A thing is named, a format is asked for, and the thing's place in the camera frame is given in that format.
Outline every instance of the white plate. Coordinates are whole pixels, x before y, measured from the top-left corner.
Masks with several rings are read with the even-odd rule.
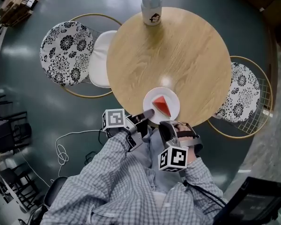
[[[170,118],[164,115],[163,113],[161,113],[152,103],[155,99],[157,99],[160,96],[164,96],[164,99],[168,104],[171,114]],[[180,112],[179,98],[171,89],[168,88],[154,88],[151,91],[149,91],[144,98],[142,107],[144,111],[151,108],[154,109],[155,114],[149,120],[155,124],[159,124],[160,121],[164,121],[164,120],[175,120]]]

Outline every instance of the shirt sleeve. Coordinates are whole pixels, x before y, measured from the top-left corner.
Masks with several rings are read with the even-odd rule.
[[[91,211],[109,200],[112,182],[129,150],[127,132],[122,131],[107,141],[102,150],[77,176],[69,177],[42,225],[86,224]]]
[[[185,177],[189,184],[199,186],[223,199],[223,192],[214,183],[209,169],[205,166],[200,157],[187,166],[185,169]],[[203,211],[209,220],[212,220],[222,208],[192,186],[189,186],[189,188],[193,195],[195,205]],[[211,195],[207,194],[207,196],[218,201]]]

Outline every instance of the white cube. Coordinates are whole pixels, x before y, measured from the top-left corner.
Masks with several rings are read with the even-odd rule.
[[[158,155],[159,170],[178,172],[187,167],[188,148],[168,147]]]
[[[108,128],[124,128],[126,127],[125,110],[122,109],[106,109],[102,115],[102,128],[105,131]]]

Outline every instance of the white cable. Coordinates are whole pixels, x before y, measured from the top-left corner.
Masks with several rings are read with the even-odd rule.
[[[102,133],[106,133],[105,131],[102,131],[102,130],[87,130],[87,131],[82,131],[82,132],[71,132],[71,133],[68,133],[68,134],[65,134],[65,135],[62,135],[61,137],[59,137],[58,139],[62,138],[62,137],[65,137],[65,136],[68,136],[70,134],[80,134],[80,133],[87,133],[87,132],[102,132]],[[65,149],[65,147],[61,144],[58,144],[57,145],[57,141],[58,139],[56,139],[55,141],[55,148],[56,148],[56,153],[57,153],[57,156],[58,156],[58,163],[60,164],[60,168],[59,168],[59,171],[58,171],[58,177],[60,177],[60,170],[61,170],[61,167],[63,165],[66,164],[66,162],[68,162],[70,160],[69,156],[67,155],[67,151]],[[25,159],[24,155],[22,154],[24,160],[26,161],[26,163],[28,164],[28,166],[32,169],[32,171],[36,174],[36,176],[38,176],[48,187],[50,187],[48,185],[48,183],[45,182],[44,179],[42,179],[37,173],[36,171],[33,170],[33,168],[30,166],[29,162]]]

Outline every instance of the white seat cushion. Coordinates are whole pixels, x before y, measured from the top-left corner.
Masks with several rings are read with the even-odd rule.
[[[74,85],[87,77],[92,51],[93,37],[86,26],[79,22],[62,22],[44,37],[41,64],[53,82]]]
[[[231,66],[230,90],[214,117],[228,122],[242,122],[252,116],[259,105],[259,82],[253,72],[243,64],[232,62]]]
[[[89,59],[89,78],[91,82],[100,88],[110,88],[106,60],[111,40],[117,31],[102,33],[95,42],[94,50]]]

